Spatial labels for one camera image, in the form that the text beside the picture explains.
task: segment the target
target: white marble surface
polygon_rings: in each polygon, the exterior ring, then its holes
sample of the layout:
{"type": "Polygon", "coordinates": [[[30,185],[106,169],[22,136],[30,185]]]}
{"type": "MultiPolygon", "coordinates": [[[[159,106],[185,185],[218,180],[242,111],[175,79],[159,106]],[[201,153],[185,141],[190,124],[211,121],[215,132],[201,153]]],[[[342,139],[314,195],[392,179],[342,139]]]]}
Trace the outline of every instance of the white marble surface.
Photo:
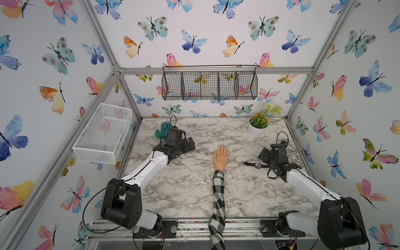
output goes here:
{"type": "MultiPolygon", "coordinates": [[[[267,168],[245,166],[243,161],[258,162],[264,147],[275,143],[276,135],[285,131],[281,118],[270,118],[267,132],[258,139],[247,133],[248,118],[178,118],[176,126],[192,137],[196,150],[181,155],[163,168],[142,191],[144,209],[163,217],[201,218],[212,215],[212,176],[215,171],[212,156],[222,143],[229,149],[225,167],[225,211],[227,217],[277,216],[279,212],[299,210],[304,214],[317,208],[297,189],[280,178],[267,177],[267,168]]],[[[144,119],[128,162],[126,173],[132,172],[159,143],[154,136],[166,118],[144,119]]],[[[278,141],[286,140],[281,133],[278,141]]],[[[297,149],[287,148],[290,162],[301,166],[297,149]]]]}

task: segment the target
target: yellow butterfly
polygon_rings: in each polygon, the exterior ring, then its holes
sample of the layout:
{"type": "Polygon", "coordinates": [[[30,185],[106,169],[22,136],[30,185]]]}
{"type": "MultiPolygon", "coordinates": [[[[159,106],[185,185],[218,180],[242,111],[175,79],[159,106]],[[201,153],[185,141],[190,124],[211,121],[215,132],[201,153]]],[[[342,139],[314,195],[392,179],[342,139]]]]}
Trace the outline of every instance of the yellow butterfly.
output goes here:
{"type": "Polygon", "coordinates": [[[226,46],[229,48],[224,50],[225,57],[230,57],[231,55],[234,55],[242,44],[244,44],[244,42],[238,45],[238,42],[233,38],[232,35],[230,35],[226,40],[226,46]]]}
{"type": "Polygon", "coordinates": [[[126,50],[126,54],[130,57],[130,58],[134,58],[136,55],[139,54],[139,49],[140,46],[142,45],[143,42],[140,42],[139,46],[132,41],[129,37],[124,36],[124,44],[126,45],[127,49],[126,50]]]}

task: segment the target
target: orange butterfly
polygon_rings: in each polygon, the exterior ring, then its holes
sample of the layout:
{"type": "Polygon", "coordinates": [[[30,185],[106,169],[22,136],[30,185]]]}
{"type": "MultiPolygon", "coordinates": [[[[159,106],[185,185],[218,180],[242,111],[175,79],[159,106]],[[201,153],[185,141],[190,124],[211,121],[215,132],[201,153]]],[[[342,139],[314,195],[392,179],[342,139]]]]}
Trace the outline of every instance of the orange butterfly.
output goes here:
{"type": "Polygon", "coordinates": [[[228,37],[228,39],[226,40],[226,46],[229,47],[226,50],[224,50],[224,54],[225,57],[230,57],[231,55],[236,54],[236,51],[238,51],[238,49],[240,48],[240,46],[242,44],[244,44],[244,42],[242,42],[241,44],[238,45],[238,42],[233,38],[232,35],[230,35],[228,37]]]}
{"type": "Polygon", "coordinates": [[[49,102],[53,102],[53,112],[58,112],[62,114],[64,111],[64,103],[65,99],[64,96],[62,95],[62,90],[61,90],[61,82],[58,83],[60,87],[60,91],[49,88],[49,87],[43,87],[40,86],[40,93],[42,94],[43,98],[45,100],[48,100],[49,102]]]}

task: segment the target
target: black and white plaid fabric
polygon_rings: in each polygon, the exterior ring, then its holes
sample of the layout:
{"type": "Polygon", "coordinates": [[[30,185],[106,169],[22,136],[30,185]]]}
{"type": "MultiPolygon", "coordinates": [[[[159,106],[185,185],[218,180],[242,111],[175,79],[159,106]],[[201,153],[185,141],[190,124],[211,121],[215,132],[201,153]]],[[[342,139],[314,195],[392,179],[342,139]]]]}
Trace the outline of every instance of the black and white plaid fabric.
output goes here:
{"type": "Polygon", "coordinates": [[[212,250],[225,250],[222,232],[225,228],[225,201],[224,201],[224,172],[217,170],[214,173],[212,190],[214,192],[214,214],[208,223],[211,233],[212,250]]]}

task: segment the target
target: butterfly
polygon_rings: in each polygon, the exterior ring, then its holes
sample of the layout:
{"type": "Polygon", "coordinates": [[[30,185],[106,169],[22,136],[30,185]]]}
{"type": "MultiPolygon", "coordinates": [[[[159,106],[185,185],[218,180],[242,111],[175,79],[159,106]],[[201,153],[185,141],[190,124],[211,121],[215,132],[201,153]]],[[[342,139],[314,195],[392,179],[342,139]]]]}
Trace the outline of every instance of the butterfly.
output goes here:
{"type": "Polygon", "coordinates": [[[261,56],[261,60],[260,60],[260,64],[256,64],[258,67],[273,67],[274,65],[272,64],[272,62],[270,61],[270,54],[268,53],[264,53],[261,56]]]}
{"type": "Polygon", "coordinates": [[[83,176],[81,176],[78,180],[78,183],[76,184],[75,192],[72,190],[72,188],[70,188],[71,191],[68,190],[68,192],[71,192],[73,195],[62,202],[60,208],[64,208],[66,211],[68,211],[72,206],[72,212],[79,213],[82,210],[80,202],[83,198],[89,196],[90,191],[88,187],[83,188],[84,185],[85,181],[83,180],[83,176]]]}
{"type": "Polygon", "coordinates": [[[61,172],[61,177],[66,176],[67,173],[68,173],[68,167],[72,167],[73,165],[75,165],[75,158],[74,158],[74,157],[72,157],[72,158],[68,161],[68,163],[67,163],[67,165],[65,166],[64,170],[61,172]]]}
{"type": "Polygon", "coordinates": [[[369,229],[370,236],[373,237],[375,240],[381,242],[378,243],[382,245],[379,250],[394,250],[394,248],[400,247],[400,245],[396,246],[393,244],[394,230],[392,224],[381,224],[380,229],[382,230],[382,232],[374,226],[369,229]]]}
{"type": "Polygon", "coordinates": [[[307,143],[306,149],[303,148],[304,154],[306,155],[308,162],[312,165],[314,165],[314,161],[311,158],[311,151],[310,151],[310,144],[307,143]]]}
{"type": "Polygon", "coordinates": [[[297,120],[296,129],[300,130],[300,134],[302,136],[306,133],[306,131],[308,131],[308,127],[304,124],[304,121],[300,119],[300,116],[299,119],[297,120]]]}
{"type": "Polygon", "coordinates": [[[79,108],[79,116],[77,115],[78,119],[74,119],[78,122],[80,122],[80,119],[83,117],[83,115],[85,114],[85,109],[83,107],[79,108]]]}
{"type": "Polygon", "coordinates": [[[333,155],[333,159],[330,156],[328,157],[328,163],[332,167],[330,174],[333,177],[336,177],[336,174],[339,174],[341,177],[347,179],[346,176],[344,175],[343,171],[340,169],[341,164],[338,165],[338,161],[339,161],[339,154],[338,154],[338,151],[336,150],[335,154],[333,155]]]}
{"type": "Polygon", "coordinates": [[[313,97],[313,96],[311,96],[311,97],[310,97],[310,100],[307,102],[308,108],[311,109],[312,111],[314,111],[314,113],[315,113],[315,108],[316,108],[319,104],[320,104],[320,101],[316,101],[316,102],[314,103],[314,97],[313,97]]]}
{"type": "Polygon", "coordinates": [[[260,96],[257,98],[257,101],[261,102],[262,100],[266,100],[267,102],[272,102],[273,101],[273,96],[276,96],[279,94],[279,91],[271,92],[271,88],[268,90],[268,93],[265,92],[263,88],[260,89],[260,96]]]}
{"type": "Polygon", "coordinates": [[[58,86],[60,88],[60,91],[54,88],[43,87],[43,86],[39,87],[40,89],[39,91],[45,100],[53,102],[52,105],[53,112],[58,112],[62,114],[62,112],[64,111],[65,99],[64,96],[62,95],[61,82],[58,83],[58,86]]]}
{"type": "Polygon", "coordinates": [[[146,82],[146,80],[151,81],[153,75],[136,75],[139,77],[140,80],[142,80],[143,82],[146,82]]]}
{"type": "Polygon", "coordinates": [[[325,74],[324,73],[317,73],[317,76],[315,77],[315,79],[314,79],[314,84],[312,85],[312,87],[313,88],[315,88],[316,86],[318,86],[319,85],[319,82],[318,81],[320,81],[322,78],[324,78],[324,76],[325,76],[325,74]]]}
{"type": "Polygon", "coordinates": [[[395,32],[400,29],[400,15],[393,19],[392,24],[389,26],[389,33],[395,32]]]}
{"type": "MultiPolygon", "coordinates": [[[[89,225],[89,223],[86,224],[86,227],[91,230],[92,227],[89,225]]],[[[75,240],[75,243],[78,243],[78,245],[75,246],[74,250],[85,250],[86,249],[86,242],[88,239],[86,239],[86,237],[89,236],[90,232],[89,230],[85,227],[85,225],[83,224],[83,222],[81,221],[79,223],[79,228],[78,228],[78,239],[75,240]]]]}
{"type": "Polygon", "coordinates": [[[344,54],[347,54],[350,51],[354,52],[355,50],[356,52],[354,53],[354,55],[356,56],[356,58],[359,58],[360,56],[362,56],[362,54],[364,54],[364,52],[367,51],[367,44],[372,44],[375,41],[376,36],[366,35],[361,37],[364,34],[364,32],[362,32],[361,30],[360,37],[357,39],[358,36],[357,32],[355,30],[350,31],[349,41],[346,43],[346,46],[344,47],[344,54]]]}
{"type": "Polygon", "coordinates": [[[69,17],[74,23],[78,21],[78,14],[70,8],[72,0],[46,0],[44,2],[48,6],[54,6],[53,16],[59,24],[65,26],[66,17],[69,17]]]}
{"type": "Polygon", "coordinates": [[[344,88],[344,84],[346,83],[346,80],[347,80],[347,76],[341,76],[335,85],[333,84],[333,81],[331,81],[332,95],[330,97],[335,95],[335,98],[338,101],[341,101],[343,99],[343,88],[344,88]]]}
{"type": "Polygon", "coordinates": [[[381,195],[379,193],[374,193],[371,194],[371,181],[367,179],[363,179],[361,183],[357,182],[356,184],[358,191],[360,192],[360,195],[363,196],[370,204],[372,210],[376,208],[371,202],[371,200],[376,200],[376,201],[386,201],[386,197],[384,195],[381,195]]]}
{"type": "Polygon", "coordinates": [[[17,149],[26,147],[28,144],[28,137],[16,136],[21,131],[22,119],[16,114],[4,129],[4,132],[0,132],[0,162],[11,156],[10,148],[13,146],[17,149]]]}
{"type": "Polygon", "coordinates": [[[50,233],[50,231],[43,225],[38,228],[39,237],[42,239],[48,239],[43,242],[40,246],[35,248],[35,250],[52,250],[53,246],[56,246],[54,243],[54,237],[56,236],[56,230],[60,225],[54,227],[54,232],[50,233]]]}
{"type": "Polygon", "coordinates": [[[96,9],[97,13],[106,14],[110,13],[110,15],[115,19],[120,19],[120,14],[116,11],[118,6],[122,3],[122,0],[96,0],[99,4],[96,4],[94,8],[96,9]]]}
{"type": "Polygon", "coordinates": [[[329,47],[329,50],[328,50],[327,55],[328,55],[329,53],[331,53],[331,54],[330,54],[326,59],[330,58],[331,55],[335,54],[335,53],[338,52],[338,51],[339,51],[339,50],[335,50],[335,45],[332,44],[332,45],[329,47]]]}
{"type": "Polygon", "coordinates": [[[251,112],[252,106],[253,106],[252,104],[247,105],[247,106],[242,105],[241,107],[233,107],[233,109],[235,110],[236,114],[239,116],[241,113],[249,114],[251,112]]]}
{"type": "Polygon", "coordinates": [[[294,96],[294,94],[289,93],[289,100],[286,100],[285,103],[293,103],[296,100],[296,97],[294,96]]]}
{"type": "Polygon", "coordinates": [[[141,96],[138,96],[137,94],[133,94],[133,95],[137,98],[137,100],[136,100],[137,104],[146,104],[146,106],[151,106],[150,102],[154,99],[154,98],[141,97],[141,96]]]}
{"type": "Polygon", "coordinates": [[[344,5],[346,4],[347,0],[339,0],[340,3],[339,4],[334,4],[332,5],[331,9],[330,9],[330,13],[340,13],[344,7],[344,5]]]}
{"type": "Polygon", "coordinates": [[[214,98],[213,100],[211,100],[211,103],[218,103],[220,106],[225,105],[225,101],[228,100],[228,98],[226,99],[220,99],[218,97],[218,95],[211,93],[212,97],[214,98]]]}
{"type": "Polygon", "coordinates": [[[346,130],[349,133],[355,133],[357,130],[350,126],[348,123],[350,121],[347,119],[346,110],[343,111],[342,115],[340,116],[340,120],[336,120],[336,126],[340,127],[340,133],[342,135],[346,134],[346,130]]]}
{"type": "Polygon", "coordinates": [[[213,6],[214,8],[214,13],[220,13],[221,10],[222,14],[224,14],[224,12],[226,12],[226,17],[228,19],[234,18],[235,17],[235,12],[233,11],[233,9],[238,6],[239,4],[241,4],[243,2],[243,0],[218,0],[218,2],[220,2],[219,4],[215,4],[213,6]]]}
{"type": "Polygon", "coordinates": [[[280,76],[281,76],[281,78],[278,79],[278,82],[285,82],[287,84],[287,83],[291,83],[292,82],[291,79],[293,79],[296,76],[298,76],[298,74],[292,74],[292,75],[290,75],[290,74],[282,74],[280,76]]]}
{"type": "Polygon", "coordinates": [[[399,159],[391,154],[381,154],[381,152],[384,152],[386,150],[381,150],[382,149],[382,144],[380,145],[380,148],[378,152],[375,152],[374,145],[369,139],[364,139],[365,142],[365,149],[367,150],[362,151],[364,154],[364,158],[362,159],[365,162],[370,162],[370,168],[372,169],[383,169],[381,163],[392,163],[396,164],[399,159]]]}
{"type": "Polygon", "coordinates": [[[92,59],[90,60],[90,62],[93,65],[97,64],[97,60],[100,63],[104,62],[104,57],[100,54],[103,53],[103,51],[101,50],[101,46],[97,46],[97,48],[95,48],[95,45],[93,44],[92,46],[89,46],[87,44],[82,44],[83,48],[86,50],[86,52],[92,56],[92,59]]]}
{"type": "Polygon", "coordinates": [[[26,2],[22,3],[22,0],[4,0],[1,1],[0,4],[4,5],[5,7],[2,8],[2,12],[4,15],[6,15],[8,18],[19,18],[22,15],[22,18],[24,18],[24,10],[27,5],[32,5],[28,3],[29,0],[26,2]]]}
{"type": "Polygon", "coordinates": [[[171,8],[171,10],[173,10],[176,4],[178,4],[179,6],[179,2],[181,2],[181,6],[185,12],[188,12],[193,7],[191,0],[167,0],[168,8],[171,8]]]}
{"type": "Polygon", "coordinates": [[[15,59],[12,56],[5,56],[5,54],[8,54],[8,47],[10,45],[10,39],[9,35],[7,36],[0,36],[0,63],[3,64],[4,66],[12,69],[12,70],[17,70],[18,67],[21,65],[17,59],[15,59]]]}
{"type": "Polygon", "coordinates": [[[361,76],[360,77],[360,85],[361,86],[367,86],[364,90],[364,96],[365,97],[371,97],[374,93],[374,89],[377,93],[387,93],[392,90],[392,87],[389,85],[384,84],[381,81],[378,81],[381,78],[384,78],[385,76],[378,76],[379,73],[379,61],[376,60],[374,64],[372,65],[372,68],[368,70],[369,76],[361,76]]]}
{"type": "Polygon", "coordinates": [[[196,112],[194,112],[194,111],[190,111],[190,114],[193,116],[193,117],[205,117],[205,116],[207,116],[206,114],[200,114],[200,113],[196,113],[196,112]]]}
{"type": "Polygon", "coordinates": [[[34,186],[35,184],[33,181],[27,180],[21,185],[15,185],[12,188],[0,187],[0,209],[7,210],[7,212],[0,215],[0,222],[12,211],[17,210],[24,205],[34,186]]]}
{"type": "Polygon", "coordinates": [[[48,65],[53,65],[54,70],[63,73],[64,75],[68,74],[67,66],[69,65],[68,62],[74,62],[75,61],[75,56],[72,53],[72,50],[70,48],[67,48],[67,40],[64,37],[61,37],[58,42],[57,42],[57,50],[54,48],[54,46],[50,43],[51,48],[47,47],[51,50],[53,50],[56,54],[53,53],[47,53],[43,56],[42,60],[44,63],[48,65]]]}
{"type": "Polygon", "coordinates": [[[300,36],[297,35],[297,37],[296,37],[292,30],[288,30],[288,36],[286,37],[288,42],[282,45],[282,49],[283,50],[290,49],[290,52],[292,54],[298,52],[299,51],[298,46],[303,46],[311,40],[311,38],[299,39],[301,36],[302,35],[300,35],[300,36]]]}
{"type": "Polygon", "coordinates": [[[288,0],[288,4],[286,5],[286,7],[290,10],[296,4],[299,5],[299,3],[300,3],[300,9],[302,12],[304,12],[305,10],[308,10],[312,5],[311,0],[288,0]]]}
{"type": "Polygon", "coordinates": [[[394,120],[392,122],[392,127],[390,128],[390,131],[392,131],[394,134],[400,134],[400,121],[394,120]]]}
{"type": "Polygon", "coordinates": [[[139,54],[139,49],[140,46],[142,45],[143,42],[140,42],[139,46],[132,41],[129,37],[124,36],[124,44],[126,45],[127,49],[125,51],[125,53],[130,57],[130,58],[134,58],[136,55],[139,54]]]}
{"type": "Polygon", "coordinates": [[[156,20],[153,20],[150,17],[150,20],[146,18],[151,25],[148,22],[142,21],[138,22],[138,26],[143,30],[143,34],[150,40],[154,40],[154,34],[157,33],[162,36],[162,37],[167,37],[167,32],[168,29],[165,27],[163,24],[167,23],[167,18],[165,16],[159,17],[156,20]]]}
{"type": "Polygon", "coordinates": [[[238,45],[238,42],[233,38],[232,35],[228,36],[226,39],[226,46],[229,47],[226,50],[223,51],[225,57],[230,57],[231,55],[236,54],[236,51],[240,48],[242,44],[244,44],[244,41],[238,45]]]}
{"type": "Polygon", "coordinates": [[[317,141],[319,142],[322,142],[322,138],[324,138],[325,140],[330,139],[330,135],[324,129],[327,127],[327,125],[325,124],[325,126],[323,127],[322,126],[323,122],[324,121],[321,116],[321,118],[318,119],[317,124],[314,124],[314,127],[312,128],[314,132],[317,132],[317,141]]]}
{"type": "Polygon", "coordinates": [[[247,26],[251,29],[250,36],[252,37],[253,41],[257,40],[260,34],[262,36],[262,33],[264,33],[264,35],[267,37],[271,37],[275,30],[275,26],[273,24],[278,22],[279,16],[271,17],[270,19],[266,20],[266,22],[264,22],[264,19],[265,16],[263,19],[260,17],[261,24],[257,21],[248,22],[247,26]]]}
{"type": "Polygon", "coordinates": [[[190,50],[190,49],[192,49],[193,53],[195,53],[195,54],[200,53],[200,48],[199,48],[199,46],[205,45],[206,42],[207,42],[207,38],[202,38],[202,39],[197,39],[197,40],[195,40],[195,38],[196,38],[197,36],[194,36],[194,35],[193,35],[193,37],[192,37],[191,35],[189,35],[189,34],[188,34],[186,31],[184,31],[184,30],[181,30],[181,33],[182,33],[182,36],[183,36],[182,39],[186,41],[186,43],[182,45],[182,48],[183,48],[184,50],[187,50],[187,51],[190,50]]]}
{"type": "Polygon", "coordinates": [[[94,96],[94,95],[98,95],[100,90],[103,88],[103,84],[101,82],[96,82],[90,76],[88,76],[88,78],[86,79],[86,82],[88,83],[90,89],[93,91],[93,93],[89,94],[89,97],[94,96]]]}
{"type": "Polygon", "coordinates": [[[175,105],[172,107],[172,105],[168,106],[168,107],[162,107],[163,110],[165,110],[165,112],[167,113],[167,115],[172,115],[173,113],[177,113],[180,114],[181,110],[180,110],[180,105],[175,105]]]}

